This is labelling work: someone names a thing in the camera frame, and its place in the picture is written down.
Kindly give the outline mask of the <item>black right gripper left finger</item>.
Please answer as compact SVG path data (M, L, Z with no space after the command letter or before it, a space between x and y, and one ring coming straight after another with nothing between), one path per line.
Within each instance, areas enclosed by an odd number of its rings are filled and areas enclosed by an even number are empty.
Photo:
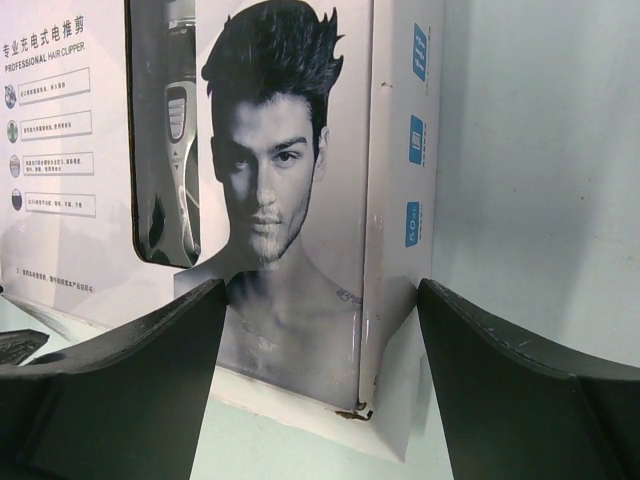
M5 479L186 479L226 312L209 280L92 339L1 368Z

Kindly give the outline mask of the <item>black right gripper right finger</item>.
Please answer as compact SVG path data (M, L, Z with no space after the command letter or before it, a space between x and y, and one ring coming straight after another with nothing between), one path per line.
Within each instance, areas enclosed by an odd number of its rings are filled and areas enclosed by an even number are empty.
M639 370L424 279L417 307L457 479L636 479Z

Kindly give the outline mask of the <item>white box with black tray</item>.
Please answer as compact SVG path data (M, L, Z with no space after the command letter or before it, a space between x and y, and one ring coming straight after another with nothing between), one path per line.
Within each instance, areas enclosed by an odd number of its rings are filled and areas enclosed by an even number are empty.
M134 247L131 1L1 5L1 284L57 329L227 288L226 404L402 460L431 270L441 1L192 1L200 247Z

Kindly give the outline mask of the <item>silver black hair clipper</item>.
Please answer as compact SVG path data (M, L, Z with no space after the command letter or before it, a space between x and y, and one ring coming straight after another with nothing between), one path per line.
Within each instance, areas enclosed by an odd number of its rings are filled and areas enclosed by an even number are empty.
M189 268L201 252L195 4L127 13L133 244L146 262Z

